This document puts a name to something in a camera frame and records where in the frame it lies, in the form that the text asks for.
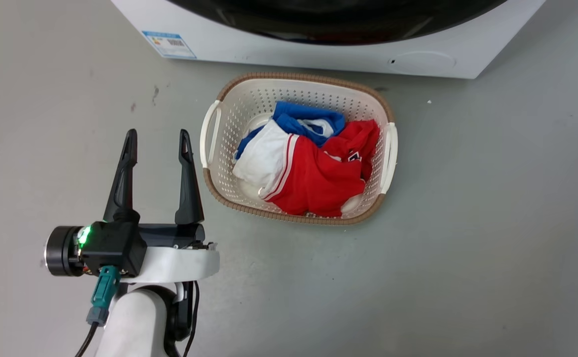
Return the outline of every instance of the white stripe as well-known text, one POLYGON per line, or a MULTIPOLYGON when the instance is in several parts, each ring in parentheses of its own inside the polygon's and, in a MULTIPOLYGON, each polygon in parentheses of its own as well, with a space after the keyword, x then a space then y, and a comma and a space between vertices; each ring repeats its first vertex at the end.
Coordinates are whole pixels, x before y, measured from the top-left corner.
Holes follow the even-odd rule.
POLYGON ((282 176, 282 178, 280 179, 280 185, 278 186, 277 189, 273 190, 268 196, 266 197, 262 197, 262 199, 264 201, 268 201, 269 199, 273 198, 275 195, 279 194, 280 192, 282 192, 282 190, 284 189, 284 185, 287 182, 287 178, 289 177, 289 174, 291 173, 291 167, 293 166, 293 152, 295 151, 295 144, 296 142, 298 142, 298 135, 292 135, 291 138, 289 139, 289 150, 288 150, 288 154, 287 154, 287 170, 284 173, 284 175, 282 176))
POLYGON ((333 160, 341 162, 341 157, 333 156, 333 155, 329 154, 328 151, 325 151, 324 153, 327 154, 328 156, 330 156, 330 158, 332 158, 333 160))
POLYGON ((266 195, 270 194, 271 192, 274 192, 275 188, 278 187, 278 185, 280 185, 280 181, 282 181, 282 175, 284 174, 284 172, 286 172, 285 168, 287 167, 287 160, 288 160, 287 152, 289 150, 289 143, 291 142, 292 136, 293 134, 287 135, 287 140, 285 140, 282 145, 282 156, 280 158, 282 160, 282 169, 278 171, 277 176, 273 177, 273 181, 271 181, 271 183, 260 188, 260 190, 258 190, 257 192, 257 196, 260 197, 261 199, 264 199, 266 195))

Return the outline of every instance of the cable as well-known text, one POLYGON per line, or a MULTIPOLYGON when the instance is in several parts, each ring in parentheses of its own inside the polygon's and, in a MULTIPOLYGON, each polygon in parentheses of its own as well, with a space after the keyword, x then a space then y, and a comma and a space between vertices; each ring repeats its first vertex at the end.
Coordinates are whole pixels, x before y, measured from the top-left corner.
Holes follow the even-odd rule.
POLYGON ((86 339, 84 340, 82 347, 79 348, 79 351, 77 351, 77 354, 75 355, 75 357, 82 357, 82 355, 84 355, 84 352, 86 351, 86 349, 88 348, 88 345, 92 341, 92 336, 94 336, 94 332, 97 330, 98 326, 99 326, 98 323, 96 323, 96 322, 92 323, 91 329, 88 331, 88 334, 86 335, 86 339))
POLYGON ((196 301, 194 301, 194 314, 192 315, 192 331, 190 332, 190 338, 187 339, 187 346, 185 346, 185 353, 183 357, 187 357, 187 353, 190 352, 190 347, 192 347, 192 342, 194 341, 194 336, 196 335, 196 320, 198 319, 198 300, 200 300, 200 289, 198 289, 198 282, 194 281, 194 287, 196 287, 196 301))

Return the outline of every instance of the washing machine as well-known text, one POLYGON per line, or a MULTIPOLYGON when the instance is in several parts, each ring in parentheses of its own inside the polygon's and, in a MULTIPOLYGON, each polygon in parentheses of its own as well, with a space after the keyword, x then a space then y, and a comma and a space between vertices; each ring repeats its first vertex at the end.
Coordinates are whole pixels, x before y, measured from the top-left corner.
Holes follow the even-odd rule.
POLYGON ((545 0, 112 0, 168 59, 476 78, 545 0))

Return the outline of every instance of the clothes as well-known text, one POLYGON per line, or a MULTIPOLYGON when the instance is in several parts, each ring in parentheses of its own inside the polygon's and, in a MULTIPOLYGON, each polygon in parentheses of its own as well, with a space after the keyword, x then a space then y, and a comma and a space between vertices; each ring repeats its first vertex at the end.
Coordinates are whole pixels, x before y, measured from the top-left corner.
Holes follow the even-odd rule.
POLYGON ((338 135, 326 141, 322 150, 341 162, 359 160, 361 177, 368 181, 373 172, 373 156, 379 141, 379 126, 374 120, 351 121, 338 135))
POLYGON ((234 175, 261 187, 259 197, 286 213, 339 217, 346 201, 364 192, 379 128, 372 120, 354 121, 337 138, 319 149, 270 120, 250 140, 234 175))
POLYGON ((273 185, 286 166, 286 150, 289 134, 270 120, 251 138, 248 147, 234 165, 234 176, 254 186, 264 188, 273 185))
POLYGON ((247 147, 247 145, 250 143, 250 141, 260 132, 260 130, 262 130, 264 128, 264 126, 260 126, 259 128, 253 129, 252 131, 250 131, 249 134, 247 134, 247 136, 245 136, 243 138, 243 140, 241 140, 241 143, 238 144, 238 149, 236 149, 236 155, 235 158, 236 160, 239 160, 241 158, 241 156, 243 155, 243 152, 245 150, 245 147, 247 147))
MULTIPOLYGON (((344 129, 344 115, 326 109, 300 106, 289 102, 277 102, 272 120, 286 133, 304 135, 321 147, 331 136, 338 135, 344 129)), ((241 140, 235 159, 239 160, 249 142, 260 132, 254 129, 241 140)))

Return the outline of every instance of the printed number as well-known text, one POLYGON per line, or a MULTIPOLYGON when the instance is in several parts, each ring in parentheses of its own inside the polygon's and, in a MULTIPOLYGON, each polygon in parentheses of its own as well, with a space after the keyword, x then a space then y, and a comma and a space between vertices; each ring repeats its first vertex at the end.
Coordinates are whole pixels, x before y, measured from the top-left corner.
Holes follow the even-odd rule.
POLYGON ((181 41, 179 39, 168 39, 168 42, 172 46, 182 46, 183 45, 183 41, 181 41))
POLYGON ((348 162, 350 161, 355 161, 355 160, 362 160, 362 157, 359 156, 359 151, 355 151, 354 154, 352 154, 351 156, 348 156, 348 162))

